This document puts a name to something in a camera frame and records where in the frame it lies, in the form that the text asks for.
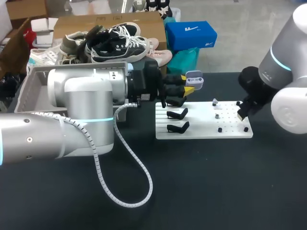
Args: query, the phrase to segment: black tabletop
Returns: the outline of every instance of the black tabletop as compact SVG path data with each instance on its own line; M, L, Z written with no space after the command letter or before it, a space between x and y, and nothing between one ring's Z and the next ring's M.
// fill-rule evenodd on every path
M190 101L236 101L237 73L205 74ZM156 140L154 103L129 109L120 131L153 178L153 196L119 207L100 186L92 157L0 168L1 230L298 230L307 227L307 135L274 121L270 106L250 118L252 139ZM115 138L100 157L111 191L125 202L147 178Z

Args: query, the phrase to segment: white pegboard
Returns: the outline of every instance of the white pegboard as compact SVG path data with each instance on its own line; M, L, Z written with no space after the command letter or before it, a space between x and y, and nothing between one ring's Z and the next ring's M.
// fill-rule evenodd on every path
M189 112L183 120L168 119L167 111L181 114L188 108ZM167 106L162 108L161 103L155 105L155 131L157 139L220 139L220 138L252 138L249 119L241 121L237 117L239 107L235 102L219 102L212 106L212 102L185 102L181 108ZM184 134L167 131L167 125L182 127L187 121L190 127Z

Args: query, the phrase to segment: red object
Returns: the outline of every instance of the red object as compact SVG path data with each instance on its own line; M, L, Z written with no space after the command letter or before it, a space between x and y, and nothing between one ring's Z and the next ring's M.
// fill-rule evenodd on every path
M34 42L35 38L36 38L36 33L33 32L31 28L25 30L24 39L26 43L28 43L29 49L34 49L32 43Z

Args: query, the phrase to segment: gray plastic bin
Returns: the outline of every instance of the gray plastic bin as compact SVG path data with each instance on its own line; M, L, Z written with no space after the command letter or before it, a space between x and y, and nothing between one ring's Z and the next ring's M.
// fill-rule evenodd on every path
M43 66L33 67L24 80L15 108L15 113L52 112L67 116L67 109L54 107L48 99L47 80L49 71L52 69L125 69L128 75L128 66L125 62L109 62L103 64L78 64L67 66ZM126 121L126 110L118 115L118 121Z

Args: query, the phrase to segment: white spiral cable wrap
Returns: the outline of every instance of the white spiral cable wrap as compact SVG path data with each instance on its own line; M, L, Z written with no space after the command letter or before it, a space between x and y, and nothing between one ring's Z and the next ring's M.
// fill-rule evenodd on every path
M89 145L92 148L93 155L94 155L94 160L95 160L95 165L96 165L96 170L97 170L97 174L98 174L98 178L99 178L101 186L104 189L104 191L106 192L106 194L115 203L119 204L120 206L134 208L134 207L140 207L140 206L144 205L150 199L150 197L151 197L151 195L153 193L153 187L154 186L153 186L153 181L152 181L152 178L151 178L148 170L143 165L143 163L140 161L140 159L134 154L134 152L131 150L129 145L126 143L126 141L124 140L123 136L120 134L119 129L118 129L117 124L116 124L116 118L117 118L117 115L119 114L119 112L121 110L125 109L125 108L128 108L128 107L137 107L137 104L136 103L129 103L129 104L125 104L125 105L121 106L120 108L118 108L116 110L116 112L114 113L114 116L113 116L113 126L114 126L115 132L118 135L118 137L121 140L121 142L124 144L124 146L126 147L128 152L132 155L132 157L136 160L136 162L142 167L142 169L144 170L144 172L145 172L145 174L146 174L146 176L148 178L148 182L149 182L148 194L147 194L147 196L145 197L144 200L142 200L142 201L140 201L140 202L138 202L136 204L128 204L128 203L122 202L119 199L117 199L111 193L111 191L107 187L107 185L105 183L105 180L104 180L104 178L102 176L102 173L101 173L98 153L97 153L97 150L96 150L96 145L94 144L91 135L88 133L88 131L81 124L79 124L77 121L75 121L75 120L73 120L73 119L71 119L69 117L62 117L61 115L58 115L58 114L53 114L53 113L33 113L33 114L39 115L39 116L44 116L44 117L49 117L49 118L52 118L52 119L55 119L55 120L59 120L60 117L61 117L64 120L64 122L66 122L68 124L71 124L71 125L75 126L77 129L79 129L86 136L86 138L87 138L87 140L89 142Z

